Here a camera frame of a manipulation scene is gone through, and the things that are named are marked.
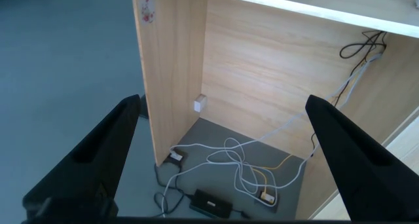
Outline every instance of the desk shelf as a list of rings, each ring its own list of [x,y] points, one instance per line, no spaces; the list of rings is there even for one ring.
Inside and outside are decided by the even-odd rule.
[[[362,54],[342,60],[339,50],[365,40],[361,32],[372,29],[389,32],[388,48],[366,70],[342,112],[383,146],[418,115],[414,0],[133,4],[157,164],[200,117],[250,138],[280,127],[304,111],[310,94],[325,97],[348,78]],[[208,98],[201,114],[193,107],[200,94]],[[263,142],[305,158],[312,132],[303,117]],[[336,190],[319,150],[306,165],[296,218],[313,218]]]

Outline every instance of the white cable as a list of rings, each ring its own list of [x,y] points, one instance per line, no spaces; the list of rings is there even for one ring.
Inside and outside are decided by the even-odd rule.
[[[356,77],[356,80],[355,80],[355,83],[352,85],[352,87],[351,87],[351,89],[350,89],[350,91],[349,91],[349,93],[348,93],[348,95],[346,97],[345,102],[339,107],[339,109],[341,107],[343,107],[348,102],[348,100],[349,100],[350,96],[352,95],[352,92],[353,92],[356,84],[358,83],[358,81],[360,80],[360,78],[362,77],[362,75],[364,74],[365,70],[369,67],[370,63],[373,62],[374,60],[378,59],[379,57],[381,57],[381,54],[376,54],[372,58],[370,58],[361,68],[359,68],[357,71],[355,71],[334,93],[332,93],[331,95],[327,96],[325,99],[328,100],[329,98],[331,98],[334,95],[336,95],[338,92],[340,92],[342,90],[342,88],[344,88],[344,86],[346,85],[347,82],[351,81],[355,76],[357,76]],[[274,201],[273,204],[267,204],[267,203],[263,202],[262,200],[260,200],[260,199],[256,198],[255,196],[253,196],[257,192],[257,188],[258,187],[271,187],[271,188],[274,188],[275,195],[276,195],[276,197],[278,197],[278,189],[283,189],[283,188],[288,187],[289,185],[291,185],[300,176],[302,165],[304,165],[308,161],[308,159],[310,159],[310,157],[316,152],[317,148],[319,147],[319,144],[317,144],[314,147],[313,151],[310,153],[310,155],[307,158],[305,158],[300,163],[298,172],[295,175],[295,177],[291,181],[289,181],[288,183],[286,183],[285,185],[281,185],[281,186],[277,186],[276,185],[275,176],[274,176],[274,174],[270,170],[268,170],[266,168],[263,168],[261,166],[251,165],[251,164],[249,164],[248,162],[245,161],[246,154],[244,153],[243,146],[244,145],[248,145],[250,143],[254,143],[256,141],[263,141],[264,139],[269,138],[270,136],[274,135],[275,133],[279,132],[280,130],[283,130],[283,129],[287,128],[295,119],[303,116],[304,114],[305,114],[305,112],[299,113],[299,114],[295,115],[294,117],[292,117],[291,119],[289,119],[283,126],[277,128],[277,129],[275,129],[275,130],[273,130],[271,132],[268,132],[267,134],[265,134],[264,136],[260,137],[257,140],[251,140],[251,141],[247,141],[245,143],[240,143],[238,140],[236,140],[234,138],[227,138],[224,141],[224,145],[223,145],[222,148],[220,148],[220,147],[211,147],[211,146],[207,146],[207,145],[204,145],[204,144],[201,144],[201,143],[193,143],[193,144],[189,144],[189,145],[174,145],[174,146],[172,146],[170,148],[171,151],[174,148],[176,148],[176,147],[191,147],[191,146],[201,146],[201,147],[204,147],[204,148],[207,148],[207,149],[217,149],[218,151],[216,151],[216,152],[208,155],[207,158],[206,158],[206,162],[203,162],[202,164],[198,164],[198,165],[196,165],[193,168],[190,168],[188,170],[185,170],[184,172],[180,172],[180,173],[178,173],[176,175],[173,175],[169,179],[168,184],[167,184],[167,186],[166,186],[166,188],[164,189],[164,192],[163,192],[162,205],[161,205],[162,206],[162,212],[164,212],[164,205],[163,205],[163,203],[164,203],[164,197],[166,196],[166,192],[168,190],[168,187],[169,187],[170,183],[172,182],[172,179],[175,178],[175,177],[177,177],[177,176],[186,174],[186,173],[188,173],[188,172],[190,172],[192,170],[195,170],[195,169],[197,169],[197,168],[199,168],[199,167],[201,167],[202,165],[205,165],[205,164],[212,164],[212,165],[236,165],[237,166],[237,169],[236,169],[236,171],[234,173],[234,188],[237,191],[239,191],[239,192],[241,192],[243,194],[246,194],[246,195],[250,196],[251,198],[259,201],[261,204],[264,204],[264,205],[269,206],[269,207],[275,206],[276,205],[276,202],[277,202],[277,198],[275,199],[275,201]],[[237,143],[237,145],[232,146],[232,147],[227,147],[226,146],[226,142],[228,140],[233,140],[234,142]],[[243,158],[237,152],[233,151],[233,149],[238,148],[238,147],[242,150]],[[211,161],[210,158],[212,156],[218,154],[218,153],[226,153],[227,157],[231,160],[231,162],[214,162],[214,161]],[[232,153],[232,154],[236,155],[238,157],[238,160],[236,160],[233,157],[231,157],[229,153]],[[250,181],[244,179],[243,178],[244,167],[256,168],[256,169],[259,169],[259,170],[263,170],[265,172],[268,172],[272,176],[272,181],[274,182],[274,185],[269,185],[269,184],[261,185],[261,184],[258,184],[257,183],[256,175],[255,175],[255,172],[252,169],[251,169],[251,173],[253,175],[253,178],[254,178],[255,182],[253,183],[253,182],[250,182]],[[242,187],[244,188],[244,190],[241,190],[241,189],[237,188],[237,185],[236,185],[236,180],[237,179],[239,179],[239,181],[242,184]],[[244,183],[256,187],[256,191],[255,192],[249,191],[246,188],[246,186],[244,185]]]

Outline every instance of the power adapter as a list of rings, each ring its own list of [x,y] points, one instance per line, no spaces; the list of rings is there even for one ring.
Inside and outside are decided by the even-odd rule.
[[[183,161],[186,159],[187,154],[186,152],[182,152],[178,149],[174,149],[170,151],[170,154],[164,160],[164,162],[170,162],[178,167],[182,167]]]
[[[233,205],[197,189],[191,198],[189,208],[212,218],[229,218]]]
[[[276,200],[276,204],[273,207],[266,206],[264,204],[261,204],[258,200],[255,200],[256,204],[260,204],[260,205],[264,206],[270,212],[276,213],[276,210],[278,209],[278,205],[280,204],[280,194],[278,194],[278,196],[275,197],[275,193],[269,193],[268,191],[265,192],[264,187],[262,187],[262,189],[259,189],[259,192],[257,194],[258,194],[257,198],[260,201],[262,201],[266,204],[269,204],[269,205],[274,204],[275,200]]]

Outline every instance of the desk side panel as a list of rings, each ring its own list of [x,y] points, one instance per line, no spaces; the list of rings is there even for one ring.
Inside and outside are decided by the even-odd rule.
[[[156,163],[199,118],[207,0],[133,0]]]

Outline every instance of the white plug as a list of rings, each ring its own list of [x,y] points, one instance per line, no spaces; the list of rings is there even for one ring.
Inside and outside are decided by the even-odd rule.
[[[194,101],[194,110],[200,113],[207,105],[207,97],[203,94],[199,95]]]

